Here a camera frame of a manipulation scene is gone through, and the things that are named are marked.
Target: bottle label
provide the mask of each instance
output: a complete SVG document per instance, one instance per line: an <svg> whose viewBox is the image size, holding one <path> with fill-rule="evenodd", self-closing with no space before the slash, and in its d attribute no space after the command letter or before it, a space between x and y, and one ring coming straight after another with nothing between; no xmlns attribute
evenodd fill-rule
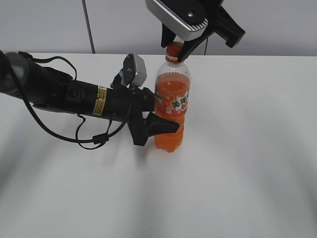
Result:
<svg viewBox="0 0 317 238"><path fill-rule="evenodd" d="M181 93L172 94L160 90L155 90L155 108L161 113L178 116L187 111L189 98L189 89Z"/></svg>

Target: orange liquid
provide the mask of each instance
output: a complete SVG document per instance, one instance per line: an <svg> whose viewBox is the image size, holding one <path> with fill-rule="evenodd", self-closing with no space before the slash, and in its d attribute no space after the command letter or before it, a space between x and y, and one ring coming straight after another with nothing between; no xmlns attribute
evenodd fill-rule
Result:
<svg viewBox="0 0 317 238"><path fill-rule="evenodd" d="M169 107L171 101L177 97L183 97L189 91L190 79L180 73L165 73L157 78L156 92L159 92L163 97L163 103L157 99L155 101L155 114L167 120L172 120L180 125L176 133L162 134L155 136L155 144L158 149L165 149L167 152L173 152L182 144L185 114L187 104L184 106L184 111L178 115L169 115L166 112L166 107Z"/></svg>

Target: red bottle cap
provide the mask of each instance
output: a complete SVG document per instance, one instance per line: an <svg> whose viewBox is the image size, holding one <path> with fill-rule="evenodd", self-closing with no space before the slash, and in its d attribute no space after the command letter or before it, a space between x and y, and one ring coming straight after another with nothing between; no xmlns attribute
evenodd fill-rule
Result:
<svg viewBox="0 0 317 238"><path fill-rule="evenodd" d="M166 49L166 61L170 63L181 63L177 60L180 51L183 48L183 43L172 42L167 46Z"/></svg>

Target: yellow label sticker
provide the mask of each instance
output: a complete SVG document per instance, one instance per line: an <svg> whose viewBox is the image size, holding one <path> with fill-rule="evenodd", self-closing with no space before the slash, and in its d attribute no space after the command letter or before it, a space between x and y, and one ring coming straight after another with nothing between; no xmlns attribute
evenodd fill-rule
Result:
<svg viewBox="0 0 317 238"><path fill-rule="evenodd" d="M103 87L99 87L93 115L101 116L103 114L105 105L106 105L106 98L107 98L107 89Z"/></svg>

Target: white table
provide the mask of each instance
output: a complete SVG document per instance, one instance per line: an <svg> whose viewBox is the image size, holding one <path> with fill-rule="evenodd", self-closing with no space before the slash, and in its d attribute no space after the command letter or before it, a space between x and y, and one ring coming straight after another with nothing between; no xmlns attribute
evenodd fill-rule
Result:
<svg viewBox="0 0 317 238"><path fill-rule="evenodd" d="M78 80L108 87L125 57L62 56ZM143 59L144 86L153 89L164 57ZM126 127L106 147L85 151L52 138L22 101L0 95L0 237L317 237L317 58L186 62L185 138L172 154L153 139L133 146ZM61 61L51 66L73 73ZM81 121L37 112L66 136ZM80 137L106 127L88 119Z"/></svg>

